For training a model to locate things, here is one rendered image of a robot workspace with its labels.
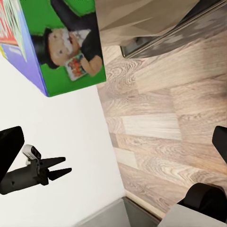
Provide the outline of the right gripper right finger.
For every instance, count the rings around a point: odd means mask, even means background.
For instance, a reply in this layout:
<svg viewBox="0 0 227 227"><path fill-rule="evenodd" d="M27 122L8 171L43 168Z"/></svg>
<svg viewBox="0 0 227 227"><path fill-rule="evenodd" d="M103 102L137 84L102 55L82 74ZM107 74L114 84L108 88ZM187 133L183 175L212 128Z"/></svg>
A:
<svg viewBox="0 0 227 227"><path fill-rule="evenodd" d="M227 164L227 128L222 126L216 126L213 137L212 143L224 159Z"/></svg>

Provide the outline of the board game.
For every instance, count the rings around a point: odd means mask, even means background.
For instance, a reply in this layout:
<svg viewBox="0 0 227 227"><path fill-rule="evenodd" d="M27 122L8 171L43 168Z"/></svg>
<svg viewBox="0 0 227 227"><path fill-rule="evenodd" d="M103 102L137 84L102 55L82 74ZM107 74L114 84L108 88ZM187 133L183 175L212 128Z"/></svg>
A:
<svg viewBox="0 0 227 227"><path fill-rule="evenodd" d="M0 0L0 51L46 97L106 82L95 0Z"/></svg>

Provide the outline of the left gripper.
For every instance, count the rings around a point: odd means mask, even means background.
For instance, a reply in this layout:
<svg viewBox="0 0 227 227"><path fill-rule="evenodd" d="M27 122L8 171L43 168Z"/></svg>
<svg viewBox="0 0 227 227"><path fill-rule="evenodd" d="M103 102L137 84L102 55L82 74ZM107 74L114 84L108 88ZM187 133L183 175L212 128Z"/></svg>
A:
<svg viewBox="0 0 227 227"><path fill-rule="evenodd" d="M26 189L28 187L41 184L43 186L49 184L49 180L53 181L72 171L72 168L49 171L49 168L66 160L65 157L54 157L46 159L33 159L31 165L15 169L12 172L12 182L16 191Z"/></svg>

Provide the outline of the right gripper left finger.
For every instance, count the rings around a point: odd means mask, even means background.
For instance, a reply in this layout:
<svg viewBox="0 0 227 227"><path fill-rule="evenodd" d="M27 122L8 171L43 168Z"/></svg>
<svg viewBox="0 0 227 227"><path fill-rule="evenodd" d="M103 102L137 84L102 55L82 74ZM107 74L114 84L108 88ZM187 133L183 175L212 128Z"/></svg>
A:
<svg viewBox="0 0 227 227"><path fill-rule="evenodd" d="M0 182L25 143L20 126L0 131Z"/></svg>

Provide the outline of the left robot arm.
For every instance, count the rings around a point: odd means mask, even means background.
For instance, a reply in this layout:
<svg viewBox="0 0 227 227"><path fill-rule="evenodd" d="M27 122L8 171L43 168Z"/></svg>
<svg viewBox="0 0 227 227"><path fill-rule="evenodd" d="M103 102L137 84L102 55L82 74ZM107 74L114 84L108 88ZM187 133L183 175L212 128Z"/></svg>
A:
<svg viewBox="0 0 227 227"><path fill-rule="evenodd" d="M49 168L66 160L65 157L41 159L40 152L30 144L23 146L22 153L27 157L25 167L9 171L0 182L0 193L7 195L13 191L20 191L28 187L49 184L72 171L72 168L49 171Z"/></svg>

